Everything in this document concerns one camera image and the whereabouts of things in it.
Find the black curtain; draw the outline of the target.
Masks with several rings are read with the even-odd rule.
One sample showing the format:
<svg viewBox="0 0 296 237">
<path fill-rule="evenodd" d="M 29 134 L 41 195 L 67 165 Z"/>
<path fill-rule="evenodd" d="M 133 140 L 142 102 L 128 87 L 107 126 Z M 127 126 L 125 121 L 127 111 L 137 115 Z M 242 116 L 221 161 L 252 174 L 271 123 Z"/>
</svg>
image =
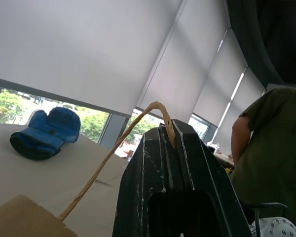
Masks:
<svg viewBox="0 0 296 237">
<path fill-rule="evenodd" d="M 226 0 L 231 28 L 263 86 L 296 87 L 296 0 Z"/>
</svg>

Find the white roller blind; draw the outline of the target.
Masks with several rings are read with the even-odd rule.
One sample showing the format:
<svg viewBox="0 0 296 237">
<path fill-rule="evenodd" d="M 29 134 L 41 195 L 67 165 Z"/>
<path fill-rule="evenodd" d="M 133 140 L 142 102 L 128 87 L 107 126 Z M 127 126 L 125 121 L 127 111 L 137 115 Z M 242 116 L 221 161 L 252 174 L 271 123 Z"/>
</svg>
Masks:
<svg viewBox="0 0 296 237">
<path fill-rule="evenodd" d="M 238 41 L 233 30 L 227 30 L 194 108 L 194 113 L 218 126 L 244 70 L 245 62 Z"/>
<path fill-rule="evenodd" d="M 262 96 L 264 91 L 265 88 L 252 70 L 247 68 L 214 139 L 223 154 L 231 154 L 231 134 L 234 122 L 239 115 Z"/>
<path fill-rule="evenodd" d="M 227 30 L 224 0 L 182 0 L 137 102 L 188 122 Z"/>
<path fill-rule="evenodd" d="M 0 0 L 0 79 L 131 114 L 182 0 Z"/>
</svg>

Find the cluttered background desk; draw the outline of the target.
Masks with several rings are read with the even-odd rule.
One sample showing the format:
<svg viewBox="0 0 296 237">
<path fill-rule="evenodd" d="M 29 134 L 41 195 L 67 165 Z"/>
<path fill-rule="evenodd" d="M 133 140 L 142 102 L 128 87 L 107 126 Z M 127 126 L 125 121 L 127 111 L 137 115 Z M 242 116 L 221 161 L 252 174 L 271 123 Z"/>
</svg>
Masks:
<svg viewBox="0 0 296 237">
<path fill-rule="evenodd" d="M 219 163 L 224 167 L 228 176 L 230 176 L 234 170 L 234 162 L 233 162 L 232 155 L 223 154 L 219 148 L 219 145 L 214 144 L 211 141 L 207 142 L 206 146 L 214 155 L 214 157 L 219 161 Z"/>
</svg>

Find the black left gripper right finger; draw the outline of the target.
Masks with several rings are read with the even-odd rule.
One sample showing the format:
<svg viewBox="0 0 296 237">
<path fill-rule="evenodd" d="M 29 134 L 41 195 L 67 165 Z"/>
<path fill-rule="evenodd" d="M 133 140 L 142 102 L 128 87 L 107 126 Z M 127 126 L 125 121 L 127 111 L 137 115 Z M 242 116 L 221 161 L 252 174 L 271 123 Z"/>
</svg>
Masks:
<svg viewBox="0 0 296 237">
<path fill-rule="evenodd" d="M 175 119 L 173 126 L 187 193 L 186 237 L 252 237 L 225 169 L 190 125 Z"/>
</svg>

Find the person in olive green shirt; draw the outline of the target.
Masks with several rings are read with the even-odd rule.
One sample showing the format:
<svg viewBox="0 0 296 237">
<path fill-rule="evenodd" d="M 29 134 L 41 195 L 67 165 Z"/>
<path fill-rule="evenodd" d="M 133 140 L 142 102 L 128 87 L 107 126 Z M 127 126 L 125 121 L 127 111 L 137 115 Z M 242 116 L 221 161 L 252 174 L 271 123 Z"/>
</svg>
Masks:
<svg viewBox="0 0 296 237">
<path fill-rule="evenodd" d="M 231 154 L 238 199 L 282 203 L 296 226 L 296 89 L 275 88 L 251 104 L 232 126 Z"/>
</svg>

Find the brown paper bag with handle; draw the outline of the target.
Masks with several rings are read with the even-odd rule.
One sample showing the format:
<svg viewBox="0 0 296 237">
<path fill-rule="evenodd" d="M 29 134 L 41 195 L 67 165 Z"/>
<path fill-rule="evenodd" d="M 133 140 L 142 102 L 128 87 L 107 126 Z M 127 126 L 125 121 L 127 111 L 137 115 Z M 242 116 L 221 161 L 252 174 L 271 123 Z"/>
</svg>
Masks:
<svg viewBox="0 0 296 237">
<path fill-rule="evenodd" d="M 70 230 L 63 221 L 73 211 L 83 196 L 91 188 L 92 184 L 105 167 L 117 147 L 130 134 L 135 125 L 151 110 L 158 109 L 163 115 L 166 132 L 173 148 L 176 147 L 176 136 L 172 120 L 163 104 L 158 101 L 152 102 L 146 109 L 130 124 L 122 136 L 117 140 L 115 146 L 107 154 L 94 174 L 88 180 L 77 197 L 66 207 L 66 209 L 55 217 L 43 207 L 37 205 L 27 196 L 17 196 L 0 206 L 0 237 L 78 237 Z"/>
</svg>

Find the white round studded object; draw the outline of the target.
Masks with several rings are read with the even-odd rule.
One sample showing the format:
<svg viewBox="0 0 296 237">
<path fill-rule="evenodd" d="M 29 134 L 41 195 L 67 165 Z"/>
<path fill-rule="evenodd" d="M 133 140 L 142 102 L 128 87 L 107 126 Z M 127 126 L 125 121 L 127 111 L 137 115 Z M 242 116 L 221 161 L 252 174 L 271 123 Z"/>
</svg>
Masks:
<svg viewBox="0 0 296 237">
<path fill-rule="evenodd" d="M 296 237 L 296 226 L 284 217 L 259 218 L 260 237 Z"/>
</svg>

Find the grey window frame post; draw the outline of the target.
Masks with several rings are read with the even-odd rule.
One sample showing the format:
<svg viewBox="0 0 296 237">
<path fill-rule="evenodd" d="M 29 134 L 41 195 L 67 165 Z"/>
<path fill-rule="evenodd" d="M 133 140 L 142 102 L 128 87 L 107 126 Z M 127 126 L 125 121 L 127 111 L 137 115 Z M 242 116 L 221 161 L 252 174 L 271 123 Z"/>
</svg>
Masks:
<svg viewBox="0 0 296 237">
<path fill-rule="evenodd" d="M 129 118 L 127 117 L 109 114 L 103 131 L 101 132 L 98 144 L 111 149 L 123 134 L 128 121 Z"/>
</svg>

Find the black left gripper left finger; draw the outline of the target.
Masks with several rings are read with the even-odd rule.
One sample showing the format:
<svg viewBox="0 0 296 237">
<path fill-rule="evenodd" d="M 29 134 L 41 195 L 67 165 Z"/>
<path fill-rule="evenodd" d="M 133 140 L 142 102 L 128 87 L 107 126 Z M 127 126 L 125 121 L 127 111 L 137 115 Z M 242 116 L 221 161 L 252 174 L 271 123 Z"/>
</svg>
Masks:
<svg viewBox="0 0 296 237">
<path fill-rule="evenodd" d="M 120 182 L 112 237 L 168 237 L 167 152 L 164 125 L 146 132 Z"/>
</svg>

